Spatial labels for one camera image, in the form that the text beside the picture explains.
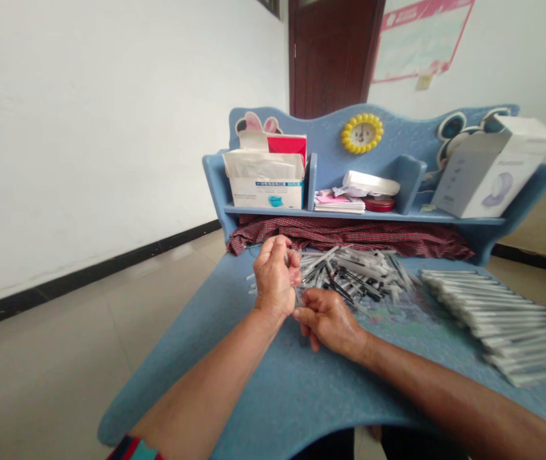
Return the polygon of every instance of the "cartoon decoration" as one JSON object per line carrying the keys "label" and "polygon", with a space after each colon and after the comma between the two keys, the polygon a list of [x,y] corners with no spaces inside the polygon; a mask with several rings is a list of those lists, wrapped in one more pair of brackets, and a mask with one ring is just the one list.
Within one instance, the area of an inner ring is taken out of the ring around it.
{"label": "cartoon decoration", "polygon": [[341,143],[355,155],[362,155],[377,146],[384,129],[381,120],[374,114],[358,114],[350,118],[341,132]]}
{"label": "cartoon decoration", "polygon": [[454,153],[454,149],[470,135],[480,132],[496,133],[504,130],[502,124],[493,117],[494,114],[510,116],[511,109],[507,107],[492,109],[484,115],[479,126],[466,126],[467,118],[462,112],[453,113],[441,122],[437,130],[437,137],[444,141],[444,143],[439,152],[437,152],[438,169],[425,174],[425,178],[420,186],[420,192],[435,191],[448,164],[448,160]]}
{"label": "cartoon decoration", "polygon": [[240,118],[235,125],[235,132],[239,137],[245,131],[257,131],[270,134],[284,134],[279,127],[279,122],[275,117],[269,117],[265,120],[264,126],[260,123],[260,118],[254,112],[246,112],[243,118]]}

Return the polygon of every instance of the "yellow clock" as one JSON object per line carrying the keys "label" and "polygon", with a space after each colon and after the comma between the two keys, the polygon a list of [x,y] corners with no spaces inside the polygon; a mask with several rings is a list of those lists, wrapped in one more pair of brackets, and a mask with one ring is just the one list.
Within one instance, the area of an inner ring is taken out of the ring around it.
{"label": "yellow clock", "polygon": [[384,129],[381,120],[373,114],[359,114],[350,118],[343,127],[341,143],[355,155],[362,155],[382,140]]}

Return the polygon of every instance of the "round container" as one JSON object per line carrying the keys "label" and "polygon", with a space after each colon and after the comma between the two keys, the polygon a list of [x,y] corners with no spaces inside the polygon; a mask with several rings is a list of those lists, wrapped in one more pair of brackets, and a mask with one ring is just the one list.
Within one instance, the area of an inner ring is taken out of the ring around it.
{"label": "round container", "polygon": [[394,198],[390,197],[364,197],[364,207],[373,212],[389,212],[394,209]]}

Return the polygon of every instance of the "shelf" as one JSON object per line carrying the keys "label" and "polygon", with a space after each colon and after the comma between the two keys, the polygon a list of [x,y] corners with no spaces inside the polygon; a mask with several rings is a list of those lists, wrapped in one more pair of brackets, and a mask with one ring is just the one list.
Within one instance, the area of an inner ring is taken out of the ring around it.
{"label": "shelf", "polygon": [[363,220],[404,220],[406,222],[437,222],[443,224],[480,224],[480,225],[501,225],[505,222],[502,217],[488,218],[466,218],[461,219],[442,210],[420,212],[420,204],[414,203],[409,214],[402,215],[396,211],[387,213],[376,213],[365,211],[364,214],[336,213],[323,211],[307,211],[293,209],[273,208],[237,208],[233,202],[224,207],[228,214],[259,214],[259,215],[284,215],[296,217],[328,217],[336,219],[363,219]]}

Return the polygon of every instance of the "face mask box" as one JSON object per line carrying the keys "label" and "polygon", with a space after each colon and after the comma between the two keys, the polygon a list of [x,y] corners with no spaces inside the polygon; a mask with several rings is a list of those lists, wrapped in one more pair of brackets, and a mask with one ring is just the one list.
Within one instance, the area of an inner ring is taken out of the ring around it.
{"label": "face mask box", "polygon": [[546,126],[495,115],[504,130],[476,132],[454,149],[432,204],[461,219],[500,217],[546,156]]}
{"label": "face mask box", "polygon": [[304,166],[299,154],[234,150],[224,154],[233,202],[243,208],[302,209]]}

